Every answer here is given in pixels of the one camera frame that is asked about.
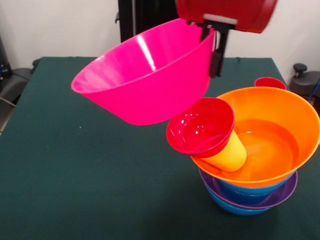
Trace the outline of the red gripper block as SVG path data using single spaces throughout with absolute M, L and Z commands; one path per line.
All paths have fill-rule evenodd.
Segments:
M 219 22 L 235 26 L 235 30 L 250 33 L 262 33 L 267 27 L 277 0 L 176 0 L 177 14 L 181 19 L 200 23 L 200 42 L 211 32 L 212 24 Z M 221 28 L 218 48 L 211 54 L 209 76 L 222 75 L 224 55 L 228 42 L 229 29 Z

